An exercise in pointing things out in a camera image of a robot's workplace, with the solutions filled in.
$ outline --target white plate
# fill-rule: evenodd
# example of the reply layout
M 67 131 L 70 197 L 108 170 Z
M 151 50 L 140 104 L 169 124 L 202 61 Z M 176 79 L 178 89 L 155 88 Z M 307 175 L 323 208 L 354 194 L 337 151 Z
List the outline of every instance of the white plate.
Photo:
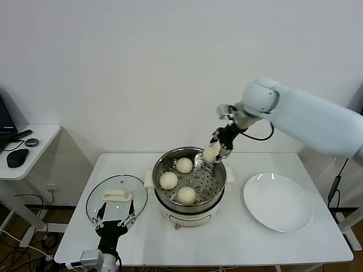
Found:
M 291 179 L 275 173 L 251 177 L 243 189 L 251 214 L 266 227 L 279 232 L 298 232 L 313 218 L 307 193 Z

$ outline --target power outlet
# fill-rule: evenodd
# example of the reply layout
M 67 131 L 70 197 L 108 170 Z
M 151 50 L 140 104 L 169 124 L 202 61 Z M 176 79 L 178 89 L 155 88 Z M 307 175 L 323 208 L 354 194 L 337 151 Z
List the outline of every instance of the power outlet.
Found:
M 45 184 L 45 187 L 46 187 L 47 191 L 50 191 L 50 192 L 57 192 L 57 191 L 59 191 L 58 186 L 56 184 L 53 184 L 53 183 Z

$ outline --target white table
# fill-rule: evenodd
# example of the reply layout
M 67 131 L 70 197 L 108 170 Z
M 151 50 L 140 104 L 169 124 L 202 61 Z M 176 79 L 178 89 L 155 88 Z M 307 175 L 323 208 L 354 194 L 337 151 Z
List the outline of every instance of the white table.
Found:
M 102 154 L 77 204 L 55 259 L 77 262 L 84 250 L 98 246 L 94 225 L 86 215 L 86 201 L 93 188 L 118 174 L 145 177 L 161 154 Z M 324 201 L 292 153 L 233 153 L 223 161 L 233 170 L 234 190 L 221 200 L 218 214 L 207 224 L 175 230 L 163 217 L 159 203 L 149 194 L 135 225 L 120 237 L 117 251 L 124 266 L 265 266 L 318 264 L 300 267 L 310 271 L 328 262 L 346 262 L 353 254 Z M 240 191 L 253 175 L 274 172 L 290 177 L 311 197 L 314 218 L 298 233 L 279 233 L 260 224 L 240 200 Z
M 33 133 L 22 138 L 22 140 L 37 138 L 39 140 L 39 144 L 36 147 L 27 147 L 22 144 L 18 148 L 29 149 L 29 154 L 27 155 L 27 158 L 23 165 L 16 168 L 9 168 L 6 164 L 6 157 L 8 156 L 9 152 L 2 151 L 0 153 L 0 198 L 3 201 L 3 204 L 11 210 L 0 228 L 5 228 L 6 224 L 9 222 L 14 213 L 17 213 L 32 225 L 32 227 L 29 228 L 27 233 L 24 235 L 23 241 L 20 246 L 25 246 L 26 244 L 28 244 L 35 231 L 44 231 L 46 229 L 46 224 L 42 221 L 42 218 L 45 216 L 47 211 L 44 210 L 39 216 L 35 215 L 31 210 L 24 206 L 23 202 L 20 201 L 19 198 L 14 197 L 15 193 L 6 185 L 4 181 L 18 182 L 19 180 L 24 179 L 29 171 L 32 169 L 32 167 L 35 165 L 35 163 L 38 161 L 40 156 L 50 145 L 52 140 L 54 140 L 56 135 L 61 130 L 59 125 L 26 125 L 18 127 L 19 131 L 24 131 L 27 129 L 31 129 Z M 42 188 L 36 189 L 38 193 L 41 193 L 42 191 L 44 192 L 44 189 Z M 45 198 L 46 201 L 50 202 L 51 198 L 49 196 L 49 192 L 41 193 L 41 196 Z M 64 232 L 66 226 L 58 225 L 59 224 L 48 224 L 48 231 L 63 230 Z

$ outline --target pot handle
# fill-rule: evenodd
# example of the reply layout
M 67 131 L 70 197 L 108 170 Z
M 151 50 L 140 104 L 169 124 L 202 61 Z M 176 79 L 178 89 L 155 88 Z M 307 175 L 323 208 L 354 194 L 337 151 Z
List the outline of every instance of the pot handle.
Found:
M 231 167 L 226 167 L 226 185 L 225 189 L 227 192 L 232 192 L 232 184 L 235 182 L 233 171 Z
M 154 193 L 153 177 L 152 177 L 152 172 L 150 170 L 146 171 L 143 186 L 147 189 L 147 193 L 149 193 L 149 194 Z

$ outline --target computer mouse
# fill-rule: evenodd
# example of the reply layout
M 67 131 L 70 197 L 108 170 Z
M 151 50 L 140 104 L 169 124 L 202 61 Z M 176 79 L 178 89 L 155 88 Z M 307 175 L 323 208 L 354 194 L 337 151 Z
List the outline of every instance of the computer mouse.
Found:
M 27 139 L 24 143 L 28 147 L 35 147 L 39 144 L 39 140 L 35 138 Z
M 9 168 L 16 168 L 23 165 L 27 155 L 29 153 L 29 149 L 18 149 L 11 152 L 6 157 L 6 163 Z

